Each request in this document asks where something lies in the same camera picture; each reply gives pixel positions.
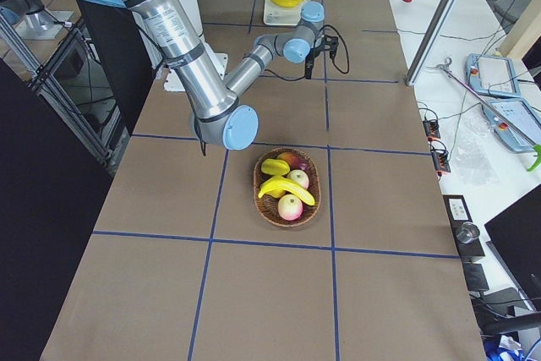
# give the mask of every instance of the brown table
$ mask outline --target brown table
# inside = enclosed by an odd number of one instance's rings
[[[184,94],[155,82],[44,361],[484,359],[389,2],[320,1],[352,71],[320,57],[313,80],[259,78],[246,150],[203,158]],[[232,65],[283,30],[262,0],[199,6]],[[322,181],[317,217],[291,230],[252,201],[254,163],[278,145]]]

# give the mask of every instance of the brown basket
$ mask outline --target brown basket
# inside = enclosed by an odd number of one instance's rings
[[[314,196],[315,205],[308,206],[303,204],[303,214],[293,221],[284,220],[278,214],[278,199],[269,196],[268,194],[264,195],[261,199],[257,197],[260,191],[260,185],[270,178],[270,175],[266,175],[261,171],[261,162],[267,158],[276,158],[282,152],[291,151],[292,153],[300,156],[308,163],[308,168],[306,168],[306,174],[309,177],[310,184],[308,186],[308,191]],[[318,170],[315,167],[312,159],[306,155],[304,152],[295,150],[293,148],[275,148],[269,152],[262,155],[254,168],[254,202],[257,211],[270,223],[278,227],[295,227],[304,224],[312,217],[315,216],[318,209],[320,208],[321,201],[321,190],[320,190],[320,179],[318,177]]]

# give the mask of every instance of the table surface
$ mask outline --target table surface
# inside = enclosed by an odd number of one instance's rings
[[[246,150],[203,158],[185,95],[155,82],[44,361],[484,359],[389,1],[320,1],[351,73],[320,57],[310,81],[263,75],[242,100],[260,116]],[[263,0],[199,6],[232,65],[284,31]],[[320,175],[320,211],[294,229],[253,204],[254,164],[280,145]]]
[[[408,66],[423,38],[410,31],[426,31],[439,1],[413,0],[404,3],[402,0],[391,0]],[[433,67],[443,63],[446,57],[451,57],[451,70],[462,79],[465,79],[464,66],[469,54],[485,51],[491,55],[505,39],[500,21],[485,0],[457,0],[441,34],[448,37],[438,39],[426,65]],[[513,63],[520,79],[532,80],[522,61],[515,60]],[[519,85],[522,97],[532,106],[541,108],[538,87],[526,83]],[[478,103],[467,95],[462,107],[465,90],[441,72],[429,68],[421,73],[414,87],[417,100],[422,102],[419,106],[425,103],[441,118],[463,112]],[[427,117],[433,118],[430,113],[427,113]],[[441,179],[441,191],[443,194],[464,195],[473,222],[481,228],[486,258],[479,263],[483,265],[490,291],[514,287],[485,243],[490,238],[484,224],[541,183],[541,171],[526,171],[535,161],[533,153],[509,152],[490,130],[480,106],[464,113],[460,123],[458,117],[440,120],[440,132],[449,150],[456,144],[451,154],[451,173]]]

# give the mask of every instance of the apple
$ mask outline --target apple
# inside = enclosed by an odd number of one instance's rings
[[[286,194],[278,201],[278,214],[284,220],[297,220],[303,214],[303,202],[294,194]]]
[[[292,170],[290,173],[288,173],[287,177],[305,189],[308,189],[308,185],[310,185],[308,175],[305,171],[301,171],[300,169]]]
[[[303,158],[292,153],[291,151],[282,152],[276,159],[287,162],[291,169],[301,169],[306,171],[306,168],[308,168],[308,163]]]

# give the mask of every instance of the white tray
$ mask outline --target white tray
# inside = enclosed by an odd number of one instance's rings
[[[301,7],[310,0],[303,0],[294,8],[281,8],[271,0],[265,0],[263,23],[266,25],[297,25],[301,18]]]

